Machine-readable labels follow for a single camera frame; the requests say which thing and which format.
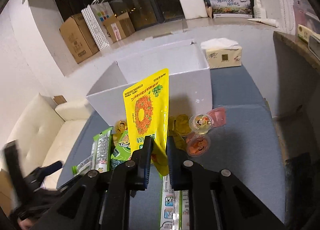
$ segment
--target white sofa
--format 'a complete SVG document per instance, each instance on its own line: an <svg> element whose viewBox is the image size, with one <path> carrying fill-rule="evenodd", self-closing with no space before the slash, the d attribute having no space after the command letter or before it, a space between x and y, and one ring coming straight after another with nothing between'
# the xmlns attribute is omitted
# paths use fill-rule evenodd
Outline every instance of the white sofa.
<svg viewBox="0 0 320 230"><path fill-rule="evenodd" d="M65 162L92 111L86 99L60 104L53 110L40 94L35 96L8 139L17 140L23 176L36 167ZM4 160L0 166L5 169ZM55 189L60 173L61 169L46 177L45 187Z"/></svg>

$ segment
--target sofa backrest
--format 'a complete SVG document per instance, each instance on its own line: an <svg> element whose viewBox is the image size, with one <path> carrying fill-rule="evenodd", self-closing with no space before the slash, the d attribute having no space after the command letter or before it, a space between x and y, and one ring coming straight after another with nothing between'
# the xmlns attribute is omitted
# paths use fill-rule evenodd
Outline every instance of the sofa backrest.
<svg viewBox="0 0 320 230"><path fill-rule="evenodd" d="M23 176L42 166L64 120L38 94L15 124L8 142L17 140Z"/></svg>

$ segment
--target sofa armrest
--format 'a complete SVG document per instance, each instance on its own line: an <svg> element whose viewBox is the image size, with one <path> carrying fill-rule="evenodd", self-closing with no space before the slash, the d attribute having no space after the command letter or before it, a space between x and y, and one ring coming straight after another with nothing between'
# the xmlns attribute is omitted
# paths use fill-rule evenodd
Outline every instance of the sofa armrest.
<svg viewBox="0 0 320 230"><path fill-rule="evenodd" d="M60 104L55 108L55 111L65 121L87 120L93 112L93 107L84 98Z"/></svg>

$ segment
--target gray tablecloth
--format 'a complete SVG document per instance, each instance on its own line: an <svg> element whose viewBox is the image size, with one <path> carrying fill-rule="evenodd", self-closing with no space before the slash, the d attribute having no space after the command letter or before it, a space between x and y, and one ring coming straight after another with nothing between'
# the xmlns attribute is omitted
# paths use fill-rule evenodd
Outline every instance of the gray tablecloth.
<svg viewBox="0 0 320 230"><path fill-rule="evenodd" d="M244 66L211 70L213 107L226 108L227 124L210 131L211 147L194 159L206 169L232 171L284 222L285 175L270 111ZM108 128L93 113L79 135L58 180L72 178L71 167L88 157L92 137ZM152 166L148 189L131 199L129 229L158 229L162 180Z"/></svg>

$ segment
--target yellow snack package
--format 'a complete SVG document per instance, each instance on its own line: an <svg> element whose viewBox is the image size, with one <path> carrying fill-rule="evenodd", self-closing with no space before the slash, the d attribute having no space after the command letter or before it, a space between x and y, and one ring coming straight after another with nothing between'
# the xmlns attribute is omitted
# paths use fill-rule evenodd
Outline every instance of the yellow snack package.
<svg viewBox="0 0 320 230"><path fill-rule="evenodd" d="M152 161L162 176L169 173L165 153L169 113L169 70L143 79L123 92L131 153L143 147L144 137L155 144Z"/></svg>

